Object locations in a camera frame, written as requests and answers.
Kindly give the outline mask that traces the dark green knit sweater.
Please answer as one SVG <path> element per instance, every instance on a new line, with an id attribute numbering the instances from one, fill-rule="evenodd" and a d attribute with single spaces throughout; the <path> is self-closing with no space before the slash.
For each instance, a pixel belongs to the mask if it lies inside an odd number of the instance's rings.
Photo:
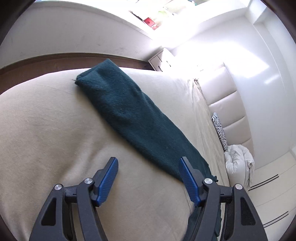
<path id="1" fill-rule="evenodd" d="M 187 157 L 205 178 L 217 180 L 181 130 L 111 60 L 79 74 L 75 83 L 103 119 L 158 168 L 181 180 L 179 159 Z"/>

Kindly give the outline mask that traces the red box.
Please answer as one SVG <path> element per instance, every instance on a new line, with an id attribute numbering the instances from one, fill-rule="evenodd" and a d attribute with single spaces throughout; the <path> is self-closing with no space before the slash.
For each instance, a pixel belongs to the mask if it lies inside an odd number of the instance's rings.
<path id="1" fill-rule="evenodd" d="M 143 22 L 145 24 L 147 24 L 153 30 L 156 30 L 159 27 L 159 25 L 157 23 L 155 23 L 151 18 L 146 18 L 143 20 Z"/>

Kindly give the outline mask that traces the zebra print pillow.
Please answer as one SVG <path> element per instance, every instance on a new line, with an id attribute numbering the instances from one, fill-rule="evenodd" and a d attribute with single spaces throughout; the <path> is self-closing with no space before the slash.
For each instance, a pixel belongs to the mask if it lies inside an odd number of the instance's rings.
<path id="1" fill-rule="evenodd" d="M 212 123 L 213 123 L 215 130 L 217 132 L 219 140 L 221 142 L 222 148 L 225 152 L 225 151 L 227 151 L 227 148 L 228 148 L 227 139 L 226 139 L 226 135 L 224 133 L 224 129 L 222 128 L 220 119 L 219 119 L 216 112 L 213 113 L 211 120 L 212 120 Z"/>

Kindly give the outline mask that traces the white wardrobe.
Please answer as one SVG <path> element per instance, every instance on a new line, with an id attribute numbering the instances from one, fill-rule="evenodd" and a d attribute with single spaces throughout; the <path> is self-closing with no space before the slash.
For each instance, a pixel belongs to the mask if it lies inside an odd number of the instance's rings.
<path id="1" fill-rule="evenodd" d="M 268 240 L 280 240 L 295 216 L 295 155 L 289 151 L 255 170 L 248 191 Z"/>

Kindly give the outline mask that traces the white crumpled duvet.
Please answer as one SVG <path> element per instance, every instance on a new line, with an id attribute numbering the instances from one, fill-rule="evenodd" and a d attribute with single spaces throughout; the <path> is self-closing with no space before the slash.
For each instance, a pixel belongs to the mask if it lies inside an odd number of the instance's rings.
<path id="1" fill-rule="evenodd" d="M 230 145 L 224 152 L 224 157 L 230 185 L 239 183 L 248 191 L 255 171 L 255 162 L 250 151 L 243 145 Z"/>

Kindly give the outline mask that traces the beige padded headboard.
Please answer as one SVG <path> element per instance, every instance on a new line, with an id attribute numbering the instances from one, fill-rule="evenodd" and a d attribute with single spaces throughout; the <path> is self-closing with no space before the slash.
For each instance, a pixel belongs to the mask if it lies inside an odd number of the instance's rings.
<path id="1" fill-rule="evenodd" d="M 226 67 L 210 70 L 198 78 L 211 113 L 217 113 L 228 145 L 243 145 L 252 155 L 254 146 L 245 107 Z"/>

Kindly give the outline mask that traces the white nightstand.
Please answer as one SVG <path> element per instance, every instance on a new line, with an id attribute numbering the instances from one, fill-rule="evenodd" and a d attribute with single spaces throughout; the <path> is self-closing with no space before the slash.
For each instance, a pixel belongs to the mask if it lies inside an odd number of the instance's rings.
<path id="1" fill-rule="evenodd" d="M 148 62 L 155 71 L 161 72 L 168 72 L 176 65 L 175 56 L 166 48 L 151 57 Z"/>

